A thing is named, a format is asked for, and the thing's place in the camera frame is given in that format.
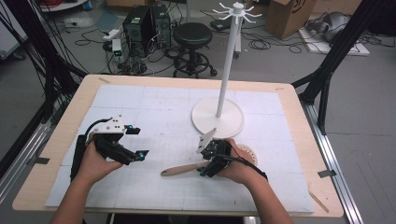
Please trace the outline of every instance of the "hand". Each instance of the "hand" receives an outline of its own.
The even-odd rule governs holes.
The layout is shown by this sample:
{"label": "hand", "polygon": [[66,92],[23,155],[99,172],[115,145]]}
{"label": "hand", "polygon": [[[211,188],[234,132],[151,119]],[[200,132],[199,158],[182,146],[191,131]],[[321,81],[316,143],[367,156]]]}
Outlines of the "hand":
{"label": "hand", "polygon": [[[233,147],[233,149],[231,150],[232,157],[242,157],[245,160],[253,163],[253,159],[251,158],[251,156],[246,151],[240,149],[232,138],[227,138],[224,140],[229,142]],[[254,175],[257,174],[258,173],[251,167],[248,167],[247,165],[239,161],[231,161],[227,167],[218,172],[218,176],[229,178],[236,183],[244,185],[246,185],[249,180],[254,179]]]}
{"label": "hand", "polygon": [[122,164],[117,161],[106,161],[96,150],[95,143],[91,141],[85,150],[76,177],[93,185],[112,171],[119,169],[121,166]]}

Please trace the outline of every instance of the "stool leg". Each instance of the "stool leg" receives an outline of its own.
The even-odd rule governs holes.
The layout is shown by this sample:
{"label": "stool leg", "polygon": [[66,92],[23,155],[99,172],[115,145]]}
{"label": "stool leg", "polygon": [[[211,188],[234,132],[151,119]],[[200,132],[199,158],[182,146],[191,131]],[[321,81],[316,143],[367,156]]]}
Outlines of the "stool leg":
{"label": "stool leg", "polygon": [[190,49],[190,60],[189,65],[187,66],[187,71],[195,71],[196,60],[195,49]]}

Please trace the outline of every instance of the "electronic equipment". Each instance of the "electronic equipment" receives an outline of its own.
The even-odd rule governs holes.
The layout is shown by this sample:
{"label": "electronic equipment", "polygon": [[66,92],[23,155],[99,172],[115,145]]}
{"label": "electronic equipment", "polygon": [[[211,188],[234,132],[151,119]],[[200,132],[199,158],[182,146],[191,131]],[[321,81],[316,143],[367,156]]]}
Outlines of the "electronic equipment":
{"label": "electronic equipment", "polygon": [[335,37],[339,36],[344,30],[349,17],[341,12],[323,13],[320,17],[309,20],[305,28],[308,31],[315,31],[317,34],[323,35],[324,40],[332,43]]}
{"label": "electronic equipment", "polygon": [[171,46],[171,20],[166,12],[165,5],[155,5],[151,7],[152,18],[156,33],[156,42],[159,47]]}
{"label": "electronic equipment", "polygon": [[210,22],[210,26],[217,32],[221,32],[231,28],[231,22],[233,17],[229,17],[226,20],[215,20]]}
{"label": "electronic equipment", "polygon": [[121,40],[120,39],[112,39],[111,40],[111,48],[114,53],[114,56],[121,56]]}
{"label": "electronic equipment", "polygon": [[150,8],[133,6],[122,23],[130,55],[145,58],[149,54],[148,43],[155,36]]}
{"label": "electronic equipment", "polygon": [[200,173],[200,176],[207,175],[212,177],[224,169],[230,162],[237,161],[251,167],[253,170],[268,180],[267,174],[261,171],[251,162],[241,157],[232,157],[231,151],[233,150],[233,146],[228,141],[225,141],[224,139],[212,140],[216,131],[217,129],[214,128],[212,131],[200,137],[200,142],[196,152],[201,153],[203,155],[203,159],[209,161],[205,167],[200,167],[197,169],[197,171]]}
{"label": "electronic equipment", "polygon": [[[91,128],[93,128],[98,123],[104,124],[93,130],[93,136],[87,142]],[[129,163],[132,161],[143,161],[149,153],[148,150],[132,152],[119,144],[119,140],[125,134],[139,133],[139,128],[134,128],[132,125],[124,125],[121,116],[110,119],[99,119],[94,122],[85,132],[85,134],[80,134],[78,136],[70,173],[71,179],[73,180],[77,175],[79,166],[81,165],[81,161],[85,153],[85,149],[91,141],[95,143],[96,150],[102,155],[103,158],[109,157],[110,159],[118,161],[124,165],[129,165]]]}

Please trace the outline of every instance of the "floor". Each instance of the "floor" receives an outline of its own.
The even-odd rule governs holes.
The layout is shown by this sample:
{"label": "floor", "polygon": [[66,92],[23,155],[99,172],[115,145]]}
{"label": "floor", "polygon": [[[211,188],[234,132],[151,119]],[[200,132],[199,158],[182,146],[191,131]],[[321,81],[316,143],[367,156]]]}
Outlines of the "floor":
{"label": "floor", "polygon": [[[205,7],[220,9],[218,5],[208,4]],[[54,17],[60,19],[76,11],[79,9],[66,10]],[[205,24],[211,21],[209,16],[199,10],[193,12],[193,21]],[[102,44],[91,42],[86,46],[77,46],[75,41],[82,38],[81,34],[96,27],[103,30],[120,27],[126,14],[122,11],[108,11],[103,0],[98,1],[96,8],[88,14],[93,18],[93,27],[70,29],[69,33],[64,30],[64,43],[90,73],[108,72]],[[261,26],[265,19],[259,18],[256,21],[257,24],[245,24],[247,28],[255,28],[244,29],[244,32],[268,36]],[[101,40],[102,37],[102,33],[89,33],[91,39]],[[292,37],[289,42],[281,43],[301,42],[297,34]],[[384,38],[384,41],[391,45],[394,38]],[[201,50],[219,71],[216,77],[203,73],[201,78],[221,79],[227,42],[228,34],[215,33],[209,49]],[[298,45],[300,53],[293,53],[287,46],[272,45],[266,50],[252,49],[248,42],[243,38],[242,53],[237,60],[233,60],[231,80],[291,83],[314,72],[325,57],[307,52],[303,45]],[[396,220],[396,119],[393,119],[396,113],[396,48],[371,44],[364,46],[370,51],[368,57],[347,56],[333,76],[326,130],[363,222],[390,224]],[[155,61],[161,56],[160,52],[156,52],[150,60]],[[172,69],[151,74],[152,71],[168,67],[172,63],[170,59],[163,58],[157,63],[145,62],[148,76],[172,76]],[[44,102],[42,87],[28,59],[19,61],[8,58],[0,62],[0,96],[0,158],[3,158]],[[0,204],[2,223],[42,223],[50,220],[52,213],[18,212],[12,209],[12,201],[30,169],[30,165],[26,166],[12,191]],[[296,223],[347,223],[344,217],[296,217],[294,220]],[[87,215],[88,223],[105,221],[106,215]]]}

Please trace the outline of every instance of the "white pole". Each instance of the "white pole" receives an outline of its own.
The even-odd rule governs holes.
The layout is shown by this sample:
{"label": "white pole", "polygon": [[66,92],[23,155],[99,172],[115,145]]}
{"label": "white pole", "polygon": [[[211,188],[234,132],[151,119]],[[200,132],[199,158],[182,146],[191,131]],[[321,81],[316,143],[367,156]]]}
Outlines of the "white pole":
{"label": "white pole", "polygon": [[221,81],[218,112],[216,113],[217,118],[221,117],[221,111],[222,111],[222,107],[224,104],[224,96],[225,96],[225,92],[227,90],[228,77],[230,76],[231,63],[233,61],[233,49],[235,48],[236,35],[238,32],[238,25],[239,25],[235,22],[235,20],[236,20],[236,17],[233,16],[233,19],[231,22],[230,37],[228,40],[227,54],[226,54],[225,63],[224,63],[224,71],[223,71],[223,76],[222,76],[222,81]]}

